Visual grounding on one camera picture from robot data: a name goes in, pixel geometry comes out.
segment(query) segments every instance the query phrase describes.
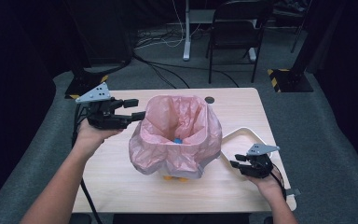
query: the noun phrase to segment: human arm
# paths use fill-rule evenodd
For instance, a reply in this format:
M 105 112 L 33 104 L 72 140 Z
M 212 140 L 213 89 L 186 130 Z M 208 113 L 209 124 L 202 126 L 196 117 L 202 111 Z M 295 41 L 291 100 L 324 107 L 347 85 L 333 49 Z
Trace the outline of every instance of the human arm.
M 67 224 L 72 214 L 86 162 L 104 139 L 121 131 L 97 130 L 91 127 L 86 119 L 83 120 L 72 151 L 28 209 L 21 223 Z
M 276 168 L 272 170 L 272 173 L 277 176 L 278 179 L 282 179 Z M 246 176 L 251 182 L 253 182 L 261 195 L 267 200 L 271 211 L 274 224 L 295 224 L 295 215 L 290 210 L 289 205 L 282 196 L 282 189 L 277 180 L 272 175 L 265 178 L 255 178 Z

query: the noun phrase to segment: chair backrest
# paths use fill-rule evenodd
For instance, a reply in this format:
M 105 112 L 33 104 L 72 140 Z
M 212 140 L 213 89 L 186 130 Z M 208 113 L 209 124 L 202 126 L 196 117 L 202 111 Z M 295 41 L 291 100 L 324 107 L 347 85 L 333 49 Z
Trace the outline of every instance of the chair backrest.
M 233 0 L 220 5 L 213 14 L 213 23 L 220 21 L 257 20 L 265 23 L 272 13 L 272 0 Z

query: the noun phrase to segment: forearm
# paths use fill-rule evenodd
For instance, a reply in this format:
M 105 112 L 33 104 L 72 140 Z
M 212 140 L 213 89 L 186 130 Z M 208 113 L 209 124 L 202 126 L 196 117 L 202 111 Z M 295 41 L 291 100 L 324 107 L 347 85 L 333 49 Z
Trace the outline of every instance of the forearm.
M 39 195 L 21 223 L 69 222 L 87 158 L 75 150 Z
M 268 199 L 269 206 L 272 210 L 274 224 L 295 224 L 297 223 L 293 212 L 286 203 L 282 195 Z

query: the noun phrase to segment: pink plastic bag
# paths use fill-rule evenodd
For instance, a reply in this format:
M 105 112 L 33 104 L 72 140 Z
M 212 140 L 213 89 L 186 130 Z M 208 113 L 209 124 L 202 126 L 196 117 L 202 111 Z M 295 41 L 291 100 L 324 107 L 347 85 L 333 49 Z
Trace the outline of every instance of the pink plastic bag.
M 197 96 L 158 95 L 146 106 L 130 140 L 130 160 L 144 175 L 197 179 L 220 155 L 222 127 L 212 108 Z M 180 139 L 182 144 L 174 143 Z

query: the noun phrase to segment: light wood surface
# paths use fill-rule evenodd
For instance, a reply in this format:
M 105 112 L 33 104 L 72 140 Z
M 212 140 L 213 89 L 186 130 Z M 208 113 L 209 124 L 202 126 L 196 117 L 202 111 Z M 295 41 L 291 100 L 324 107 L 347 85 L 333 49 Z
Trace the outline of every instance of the light wood surface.
M 253 88 L 111 91 L 111 94 L 117 99 L 139 99 L 137 107 L 118 109 L 117 114 L 120 115 L 145 110 L 148 100 L 156 95 L 212 96 L 213 112 L 222 124 L 223 136 L 246 127 L 268 145 L 275 145 L 260 97 Z M 105 140 L 87 163 L 84 180 L 98 212 L 225 213 L 270 210 L 256 186 L 243 176 L 236 175 L 223 157 L 209 163 L 201 179 L 181 182 L 178 179 L 165 180 L 158 172 L 142 175 L 135 170 L 129 158 L 129 141 L 137 124 L 134 122 L 123 133 Z M 224 147 L 236 145 L 235 141 L 231 141 L 226 142 Z M 241 148 L 240 151 L 245 154 L 248 149 Z M 279 152 L 275 152 L 271 160 L 280 168 L 285 187 L 289 189 Z M 287 202 L 292 210 L 296 209 L 293 196 L 288 196 Z M 74 212 L 90 212 L 82 189 L 78 191 Z

